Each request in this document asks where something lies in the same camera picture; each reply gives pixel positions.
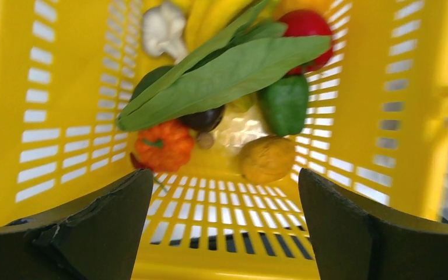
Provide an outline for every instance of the yellow basket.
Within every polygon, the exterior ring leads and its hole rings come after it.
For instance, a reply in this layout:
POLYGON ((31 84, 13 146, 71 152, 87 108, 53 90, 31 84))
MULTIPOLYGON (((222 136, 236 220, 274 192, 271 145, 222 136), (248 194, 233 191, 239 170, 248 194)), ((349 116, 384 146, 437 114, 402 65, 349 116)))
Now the yellow basket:
MULTIPOLYGON (((132 170, 134 139, 114 119, 139 79, 170 63, 141 51, 142 12, 160 1, 144 2, 0 0, 0 225, 132 170)), ((308 76, 290 176, 243 181, 233 143, 259 136, 259 127, 247 133, 258 114, 227 116, 218 133, 228 146, 196 149, 179 173, 157 175, 169 192, 154 190, 134 278, 318 279, 296 186, 303 167, 437 218, 448 162, 448 0, 336 0, 325 16, 335 55, 308 76)))

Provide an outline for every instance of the orange pumpkin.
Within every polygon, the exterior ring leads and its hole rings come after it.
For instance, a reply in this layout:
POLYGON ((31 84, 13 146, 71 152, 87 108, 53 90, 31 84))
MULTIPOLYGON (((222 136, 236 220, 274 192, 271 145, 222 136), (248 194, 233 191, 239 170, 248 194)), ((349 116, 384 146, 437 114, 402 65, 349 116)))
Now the orange pumpkin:
POLYGON ((135 151, 140 163, 154 172, 176 172, 190 161, 195 141, 177 120, 138 132, 135 151))

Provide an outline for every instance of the yellow plastic crate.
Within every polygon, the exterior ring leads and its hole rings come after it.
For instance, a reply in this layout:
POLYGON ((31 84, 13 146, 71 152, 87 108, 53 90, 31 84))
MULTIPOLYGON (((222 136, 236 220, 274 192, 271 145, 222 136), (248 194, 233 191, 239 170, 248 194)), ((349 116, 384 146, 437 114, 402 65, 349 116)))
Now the yellow plastic crate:
MULTIPOLYGON (((259 114, 228 114, 215 148, 157 175, 169 192, 154 190, 134 278, 318 279, 296 186, 302 167, 437 218, 448 162, 448 0, 328 2, 335 55, 308 76, 290 176, 243 181, 233 155, 261 135, 259 114)), ((140 47, 142 12, 159 3, 0 0, 0 225, 132 170, 133 135, 114 119, 145 73, 171 63, 140 47)))

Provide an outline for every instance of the small brown object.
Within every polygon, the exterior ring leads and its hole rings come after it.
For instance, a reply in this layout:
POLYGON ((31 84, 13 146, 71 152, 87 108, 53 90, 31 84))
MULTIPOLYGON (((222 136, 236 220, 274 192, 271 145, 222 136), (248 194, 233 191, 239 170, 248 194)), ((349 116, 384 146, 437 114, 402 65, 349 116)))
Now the small brown object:
POLYGON ((200 132, 197 136, 197 144, 202 150, 208 150, 214 145, 214 137, 207 132, 200 132))

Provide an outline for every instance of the red tomato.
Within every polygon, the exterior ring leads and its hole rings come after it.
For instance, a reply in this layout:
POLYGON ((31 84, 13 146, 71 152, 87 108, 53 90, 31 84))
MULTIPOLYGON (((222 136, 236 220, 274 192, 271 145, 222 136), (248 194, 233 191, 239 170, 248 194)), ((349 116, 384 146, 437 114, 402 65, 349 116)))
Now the red tomato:
MULTIPOLYGON (((313 10, 294 10, 283 15, 279 21, 288 25, 288 29, 283 35, 284 37, 303 37, 313 35, 332 37, 333 35, 332 30, 326 20, 313 10)), ((305 72, 318 70, 329 62, 333 56, 333 53, 331 39, 331 48, 328 51, 314 59, 312 62, 290 70, 288 74, 300 75, 303 73, 303 68, 306 69, 305 72)))

